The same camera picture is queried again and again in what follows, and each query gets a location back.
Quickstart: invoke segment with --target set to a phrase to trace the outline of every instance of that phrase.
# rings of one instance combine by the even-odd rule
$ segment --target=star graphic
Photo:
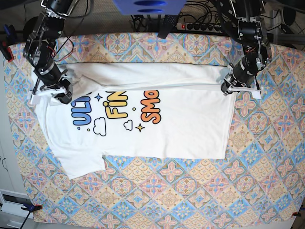
[[[141,123],[140,123],[139,126],[137,126],[136,128],[139,129],[140,132],[141,132],[142,129],[144,129],[144,127],[141,126]]]
[[[100,101],[100,99],[101,99],[102,97],[100,96],[100,94],[97,94],[97,96],[96,96],[95,98],[97,98],[97,101]]]

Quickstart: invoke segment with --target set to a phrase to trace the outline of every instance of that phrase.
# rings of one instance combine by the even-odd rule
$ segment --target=power strip
[[[180,31],[209,31],[209,32],[219,32],[222,31],[220,24],[200,24],[200,23],[187,23],[187,22],[178,22],[176,24],[177,30]]]

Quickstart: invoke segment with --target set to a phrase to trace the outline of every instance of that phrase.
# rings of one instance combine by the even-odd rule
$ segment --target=table
[[[227,37],[155,33],[74,36],[74,62],[227,66],[242,47]],[[65,41],[58,40],[58,45]],[[305,53],[272,45],[257,79],[263,99],[238,95],[224,160],[107,156],[106,170],[68,180],[27,100],[24,44],[4,61],[11,134],[35,221],[94,228],[233,228],[291,219],[305,197]],[[70,42],[60,57],[71,50]]]

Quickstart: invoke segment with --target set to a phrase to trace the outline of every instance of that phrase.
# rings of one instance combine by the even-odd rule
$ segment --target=blue box
[[[122,15],[178,15],[186,0],[113,0]]]

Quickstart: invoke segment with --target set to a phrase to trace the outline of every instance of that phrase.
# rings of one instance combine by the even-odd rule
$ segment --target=white t-shirt
[[[72,103],[44,96],[35,112],[69,179],[104,170],[103,155],[224,159],[236,93],[227,68],[178,63],[62,65]]]

